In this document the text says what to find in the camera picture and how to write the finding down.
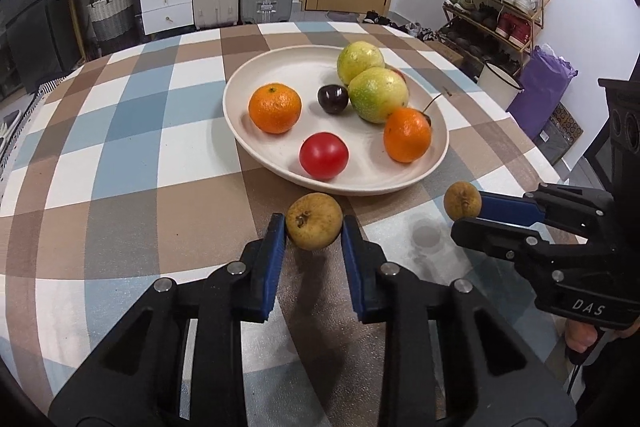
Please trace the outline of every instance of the checkered tablecloth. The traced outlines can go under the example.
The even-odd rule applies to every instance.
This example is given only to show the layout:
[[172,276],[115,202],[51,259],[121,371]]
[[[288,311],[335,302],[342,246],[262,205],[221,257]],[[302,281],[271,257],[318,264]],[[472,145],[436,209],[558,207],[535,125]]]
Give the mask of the checkered tablecloth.
[[[90,62],[44,98],[14,151],[0,206],[0,355],[44,411],[160,275],[206,277],[308,190],[258,165],[222,113],[225,79],[300,44],[366,40],[433,94],[450,147],[424,181],[338,198],[370,241],[421,278],[468,278],[562,378],[560,321],[513,265],[457,247],[442,197],[457,180],[521,196],[558,176],[514,120],[427,44],[377,25],[278,23],[154,41]],[[543,237],[575,237],[540,227]],[[384,326],[351,310],[338,242],[289,245],[271,317],[242,326],[252,426],[376,424]],[[188,394],[188,375],[183,390]]]

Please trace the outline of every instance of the white plate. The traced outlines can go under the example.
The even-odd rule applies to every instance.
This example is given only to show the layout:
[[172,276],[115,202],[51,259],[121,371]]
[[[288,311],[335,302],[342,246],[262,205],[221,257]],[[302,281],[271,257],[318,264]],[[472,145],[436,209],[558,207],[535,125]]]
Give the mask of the white plate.
[[[226,123],[240,145],[278,176],[332,194],[385,194],[428,176],[449,147],[449,131],[438,108],[441,98],[427,111],[433,129],[427,152],[413,163],[397,163],[385,152],[383,125],[364,121],[351,104],[337,116],[320,107],[318,89],[327,84],[341,84],[335,66],[340,51],[330,46],[292,46],[266,52],[242,65],[229,79],[222,97]],[[403,75],[409,88],[409,106],[424,109],[431,102],[431,95],[416,80]],[[300,119],[290,131],[280,135],[259,130],[248,113],[251,95],[270,82],[292,87],[302,99]],[[311,178],[298,160],[304,140],[321,131],[339,136],[349,149],[346,168],[328,182]]]

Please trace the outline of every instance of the white bucket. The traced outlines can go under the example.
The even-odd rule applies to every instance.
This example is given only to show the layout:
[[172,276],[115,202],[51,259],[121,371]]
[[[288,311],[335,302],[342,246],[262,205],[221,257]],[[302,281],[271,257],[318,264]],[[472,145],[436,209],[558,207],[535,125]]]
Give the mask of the white bucket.
[[507,110],[518,93],[524,91],[524,87],[515,78],[493,64],[484,65],[478,78],[478,86],[504,110]]

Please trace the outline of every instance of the tomato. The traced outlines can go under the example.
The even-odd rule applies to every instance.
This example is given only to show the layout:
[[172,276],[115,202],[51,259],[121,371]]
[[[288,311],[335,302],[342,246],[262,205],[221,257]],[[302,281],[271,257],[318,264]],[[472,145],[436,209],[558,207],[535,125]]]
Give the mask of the tomato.
[[349,150],[330,132],[318,132],[305,140],[300,148],[300,165],[316,180],[330,180],[344,171]]

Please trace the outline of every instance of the shoe rack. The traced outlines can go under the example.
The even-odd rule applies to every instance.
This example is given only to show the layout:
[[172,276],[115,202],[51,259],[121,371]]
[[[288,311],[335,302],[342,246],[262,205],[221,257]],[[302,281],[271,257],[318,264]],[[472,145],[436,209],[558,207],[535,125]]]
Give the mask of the shoe rack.
[[[465,14],[464,12],[461,12],[460,10],[457,10],[457,9],[451,7],[451,6],[447,6],[446,4],[442,5],[442,9],[444,11],[445,17],[447,18],[447,24],[445,26],[443,26],[440,30],[443,30],[446,26],[449,26],[449,24],[455,18],[459,18],[459,19],[465,20],[468,23],[470,23],[471,25],[473,25],[476,28],[478,28],[479,30],[481,30],[484,33],[486,33],[487,35],[491,35],[498,42],[501,42],[502,44],[508,46],[509,49],[516,51],[516,53],[520,57],[519,62],[521,64],[521,68],[522,68],[522,66],[526,63],[531,51],[533,50],[533,48],[536,45],[536,38],[537,38],[540,30],[545,25],[545,8],[550,3],[551,0],[542,0],[541,2],[539,2],[540,7],[532,15],[524,13],[521,10],[519,10],[518,8],[516,8],[515,6],[507,4],[507,3],[505,3],[505,2],[503,2],[501,0],[489,0],[489,1],[491,1],[495,5],[499,5],[499,7],[500,7],[499,9],[500,10],[507,10],[508,12],[513,13],[514,15],[516,15],[516,16],[524,19],[524,20],[529,21],[529,23],[531,24],[531,36],[529,38],[529,42],[527,42],[524,46],[520,47],[517,44],[514,44],[513,42],[511,42],[509,39],[505,39],[503,36],[499,35],[497,32],[491,30],[490,28],[487,28],[483,24],[476,22],[471,17],[469,17],[467,14]],[[483,62],[482,62],[482,60],[480,58],[478,58],[475,55],[472,55],[471,53],[469,53],[468,51],[460,48],[460,46],[455,45],[452,41],[447,39],[446,36],[444,36],[444,35],[442,35],[440,33],[437,33],[437,36],[438,36],[438,38],[440,39],[441,42],[445,43],[447,46],[455,49],[456,51],[462,53],[463,56],[471,58],[472,60],[474,60],[476,62],[480,62],[481,64],[483,64]]]

